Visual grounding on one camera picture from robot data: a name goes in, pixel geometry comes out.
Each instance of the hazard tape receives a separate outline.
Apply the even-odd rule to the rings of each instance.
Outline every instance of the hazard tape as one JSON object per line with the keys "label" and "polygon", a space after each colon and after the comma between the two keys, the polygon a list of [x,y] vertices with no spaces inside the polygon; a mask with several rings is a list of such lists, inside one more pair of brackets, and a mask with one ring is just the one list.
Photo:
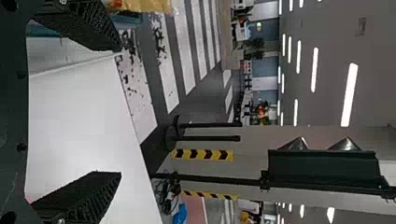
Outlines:
{"label": "hazard tape", "polygon": [[226,199],[233,201],[236,201],[238,199],[237,195],[232,195],[232,194],[207,193],[207,192],[193,191],[193,190],[183,190],[183,193],[186,196],[200,197],[200,198]]}
{"label": "hazard tape", "polygon": [[174,149],[172,158],[185,161],[233,161],[232,149]]}

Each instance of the black machine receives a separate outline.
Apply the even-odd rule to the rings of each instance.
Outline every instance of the black machine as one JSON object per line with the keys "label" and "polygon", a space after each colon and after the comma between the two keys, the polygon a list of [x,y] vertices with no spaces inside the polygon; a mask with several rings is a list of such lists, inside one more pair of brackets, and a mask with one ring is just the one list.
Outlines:
{"label": "black machine", "polygon": [[251,186],[261,190],[312,189],[369,194],[396,202],[396,187],[390,186],[380,174],[375,152],[361,150],[348,137],[327,150],[309,149],[302,137],[277,150],[268,150],[268,171],[261,171],[259,176],[245,179],[173,173],[150,177]]}
{"label": "black machine", "polygon": [[25,31],[32,19],[89,49],[121,49],[100,0],[0,1],[0,224],[99,223],[121,174],[93,172],[32,204],[25,200],[29,150]]}

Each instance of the bolt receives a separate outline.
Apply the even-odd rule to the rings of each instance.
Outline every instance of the bolt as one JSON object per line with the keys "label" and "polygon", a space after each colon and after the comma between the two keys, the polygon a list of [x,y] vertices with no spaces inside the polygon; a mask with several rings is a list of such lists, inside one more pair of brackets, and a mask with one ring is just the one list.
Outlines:
{"label": "bolt", "polygon": [[26,78],[26,73],[18,71],[17,72],[17,77],[18,77],[18,79],[25,79]]}
{"label": "bolt", "polygon": [[26,151],[26,150],[27,150],[26,144],[24,144],[24,143],[19,143],[19,144],[17,145],[17,151],[18,151],[18,152],[24,152],[24,151]]}
{"label": "bolt", "polygon": [[57,224],[66,224],[66,221],[64,220],[64,218],[61,218],[58,220]]}

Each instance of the ceiling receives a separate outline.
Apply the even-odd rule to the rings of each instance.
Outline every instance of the ceiling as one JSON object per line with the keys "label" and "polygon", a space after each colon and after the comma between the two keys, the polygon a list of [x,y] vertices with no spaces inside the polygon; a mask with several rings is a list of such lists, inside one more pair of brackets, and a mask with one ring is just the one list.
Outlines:
{"label": "ceiling", "polygon": [[[339,125],[350,63],[359,66],[350,125],[396,124],[396,2],[391,0],[283,0],[280,39],[292,37],[291,63],[280,57],[285,93],[280,94],[284,124],[293,123],[299,100],[298,125]],[[359,19],[364,35],[356,36]],[[301,73],[296,74],[297,40],[302,41]],[[316,92],[310,90],[314,48],[319,48]]]}
{"label": "ceiling", "polygon": [[[300,205],[293,205],[289,212],[289,205],[285,208],[277,206],[277,212],[284,218],[285,224],[330,224],[327,217],[327,208],[304,207],[304,216],[300,216]],[[390,224],[396,222],[396,216],[385,216],[369,213],[358,213],[335,209],[332,224],[351,224],[351,223],[380,223]]]}

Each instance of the fluorescent light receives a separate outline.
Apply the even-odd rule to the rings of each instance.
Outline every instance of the fluorescent light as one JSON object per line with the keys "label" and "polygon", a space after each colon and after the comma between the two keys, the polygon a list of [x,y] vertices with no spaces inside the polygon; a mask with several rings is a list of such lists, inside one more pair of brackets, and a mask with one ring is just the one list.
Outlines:
{"label": "fluorescent light", "polygon": [[349,126],[350,113],[352,111],[353,95],[355,94],[356,79],[359,67],[355,63],[349,65],[349,72],[346,81],[346,95],[344,98],[343,116],[341,117],[341,127]]}
{"label": "fluorescent light", "polygon": [[297,126],[297,118],[298,118],[298,100],[294,99],[294,117],[293,117],[293,125]]}
{"label": "fluorescent light", "polygon": [[285,57],[286,54],[286,35],[282,35],[282,56]]}
{"label": "fluorescent light", "polygon": [[280,116],[280,101],[277,100],[277,115]]}
{"label": "fluorescent light", "polygon": [[288,63],[291,63],[291,36],[289,36]]}
{"label": "fluorescent light", "polygon": [[283,112],[280,113],[280,126],[283,126]]}
{"label": "fluorescent light", "polygon": [[297,64],[296,64],[297,74],[300,74],[300,63],[301,63],[301,40],[297,42]]}
{"label": "fluorescent light", "polygon": [[282,0],[279,0],[279,16],[280,15],[282,15]]}
{"label": "fluorescent light", "polygon": [[289,11],[293,11],[293,0],[289,0]]}
{"label": "fluorescent light", "polygon": [[311,78],[312,92],[315,92],[317,88],[318,55],[319,55],[319,49],[314,48],[314,56],[312,58],[312,78]]}
{"label": "fluorescent light", "polygon": [[280,84],[280,66],[277,67],[277,84]]}
{"label": "fluorescent light", "polygon": [[334,212],[335,212],[335,208],[333,207],[327,209],[327,219],[329,219],[330,223],[332,223],[332,221],[334,220]]}
{"label": "fluorescent light", "polygon": [[302,204],[302,205],[300,206],[300,217],[301,217],[301,218],[304,217],[304,209],[305,209],[305,206]]}
{"label": "fluorescent light", "polygon": [[282,93],[285,93],[285,74],[282,74]]}

